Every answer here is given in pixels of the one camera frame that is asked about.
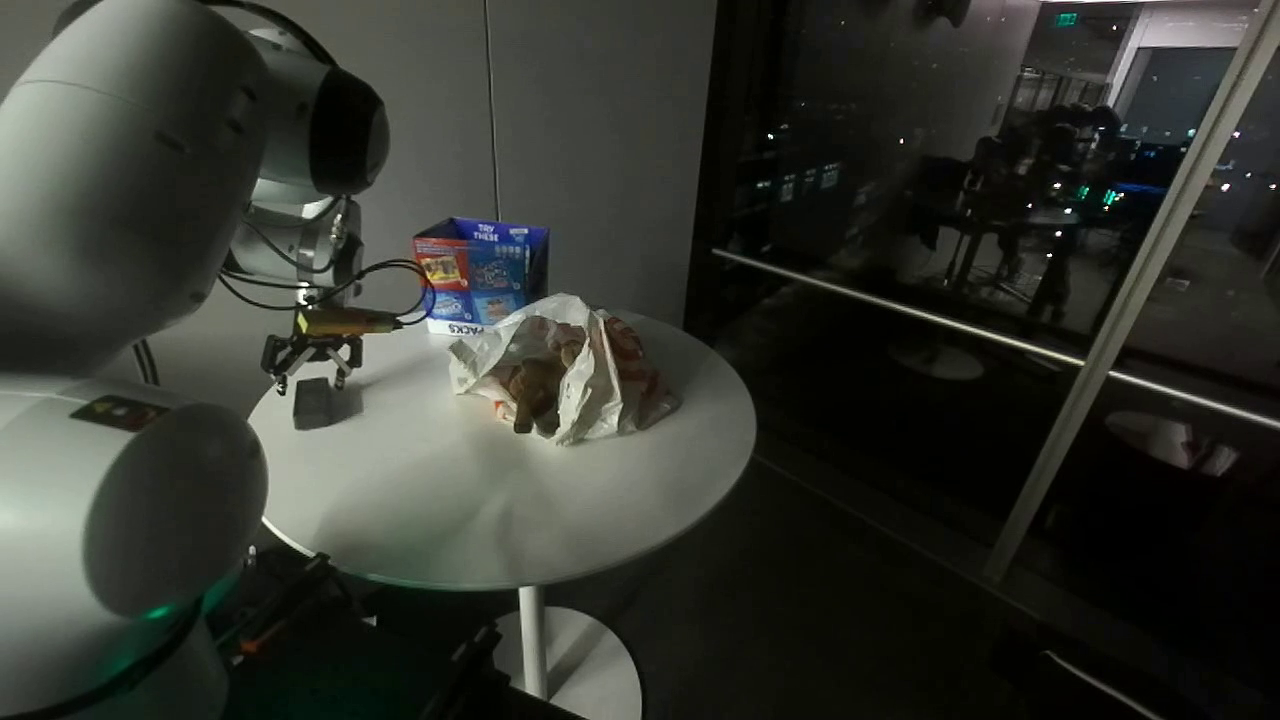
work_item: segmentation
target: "cardboard box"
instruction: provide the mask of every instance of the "cardboard box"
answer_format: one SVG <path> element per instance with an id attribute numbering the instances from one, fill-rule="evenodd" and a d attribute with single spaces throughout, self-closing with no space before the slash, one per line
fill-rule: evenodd
<path id="1" fill-rule="evenodd" d="M 443 219 L 416 233 L 411 250 L 438 287 L 431 321 L 483 326 L 548 290 L 546 227 Z"/>

